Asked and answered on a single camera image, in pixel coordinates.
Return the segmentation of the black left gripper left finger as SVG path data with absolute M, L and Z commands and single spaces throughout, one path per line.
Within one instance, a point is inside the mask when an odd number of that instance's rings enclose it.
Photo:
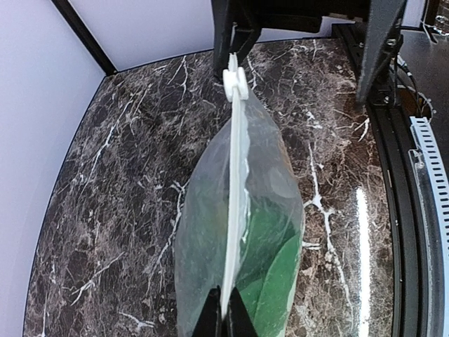
M 209 291 L 201 310 L 192 337 L 220 337 L 222 334 L 222 314 L 220 307 L 220 288 Z

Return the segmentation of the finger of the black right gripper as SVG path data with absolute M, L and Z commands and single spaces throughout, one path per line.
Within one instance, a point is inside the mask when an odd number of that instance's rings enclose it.
M 385 87 L 391 59 L 401 47 L 401 24 L 406 1 L 371 1 L 360 76 L 356 90 L 358 107 L 366 104 L 373 88 Z
M 229 55 L 235 53 L 241 65 L 261 35 L 254 1 L 212 0 L 214 24 L 213 74 L 222 83 Z

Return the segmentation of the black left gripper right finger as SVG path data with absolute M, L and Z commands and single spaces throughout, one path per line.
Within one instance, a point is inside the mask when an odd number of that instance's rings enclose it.
M 232 290 L 227 307 L 226 336 L 257 337 L 256 330 L 237 288 Z

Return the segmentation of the clear zip top bag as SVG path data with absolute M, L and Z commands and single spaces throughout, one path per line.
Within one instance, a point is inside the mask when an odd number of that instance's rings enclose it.
M 175 237 L 175 294 L 177 332 L 192 336 L 206 296 L 224 285 L 225 308 L 238 272 L 239 239 L 245 230 L 249 205 L 248 177 L 251 117 L 271 117 L 246 81 L 235 54 L 222 73 L 232 115 L 210 141 L 187 188 Z

